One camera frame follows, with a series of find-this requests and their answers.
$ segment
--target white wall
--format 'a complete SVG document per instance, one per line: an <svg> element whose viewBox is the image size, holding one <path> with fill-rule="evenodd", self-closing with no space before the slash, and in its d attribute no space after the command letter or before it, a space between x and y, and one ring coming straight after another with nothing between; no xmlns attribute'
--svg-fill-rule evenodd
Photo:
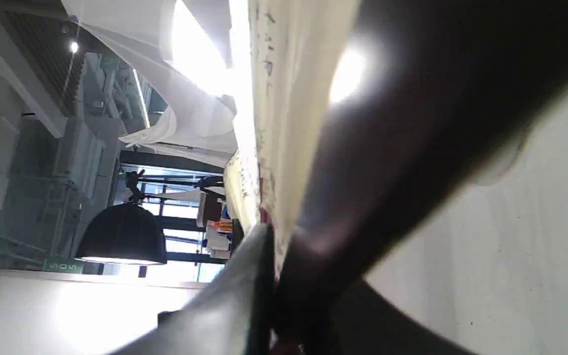
<svg viewBox="0 0 568 355"><path fill-rule="evenodd" d="M543 116L511 171L468 184L367 277L483 355L568 354L568 94Z"/></svg>
<svg viewBox="0 0 568 355"><path fill-rule="evenodd" d="M156 327L203 286L0 270L0 355L105 354Z"/></svg>

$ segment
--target white fabric canopy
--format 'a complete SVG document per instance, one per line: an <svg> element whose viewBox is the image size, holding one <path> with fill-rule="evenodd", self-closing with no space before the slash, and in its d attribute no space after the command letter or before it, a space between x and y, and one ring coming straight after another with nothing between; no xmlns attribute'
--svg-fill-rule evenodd
<svg viewBox="0 0 568 355"><path fill-rule="evenodd" d="M213 155L225 162L231 157L237 148L234 114L174 65L174 56L178 54L178 48L172 46L176 40L172 33L175 0L63 0L63 5L82 27L146 78L168 103L155 126L121 137L122 141L208 164L212 164ZM211 152L154 145L161 142ZM224 166L220 161L214 165Z"/></svg>

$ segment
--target lamp shade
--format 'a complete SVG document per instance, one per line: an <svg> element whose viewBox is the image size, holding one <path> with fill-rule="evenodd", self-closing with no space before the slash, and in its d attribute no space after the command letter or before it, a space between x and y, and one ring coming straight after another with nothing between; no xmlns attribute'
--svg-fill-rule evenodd
<svg viewBox="0 0 568 355"><path fill-rule="evenodd" d="M76 258L102 263L165 264L165 236L149 211L135 204L115 205L91 221Z"/></svg>

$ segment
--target green sign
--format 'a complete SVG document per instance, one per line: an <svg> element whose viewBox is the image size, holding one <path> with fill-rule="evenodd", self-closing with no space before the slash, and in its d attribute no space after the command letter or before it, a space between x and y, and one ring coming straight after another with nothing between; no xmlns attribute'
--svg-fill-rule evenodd
<svg viewBox="0 0 568 355"><path fill-rule="evenodd" d="M82 274L83 262L61 258L60 256L50 256L43 264L45 272L64 272L65 274Z"/></svg>

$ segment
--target white floor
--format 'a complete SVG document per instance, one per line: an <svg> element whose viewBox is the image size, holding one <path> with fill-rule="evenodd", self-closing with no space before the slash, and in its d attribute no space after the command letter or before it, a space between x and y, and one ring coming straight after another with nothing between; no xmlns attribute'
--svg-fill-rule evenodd
<svg viewBox="0 0 568 355"><path fill-rule="evenodd" d="M490 186L469 183L368 275L483 355L568 354L568 93Z"/></svg>

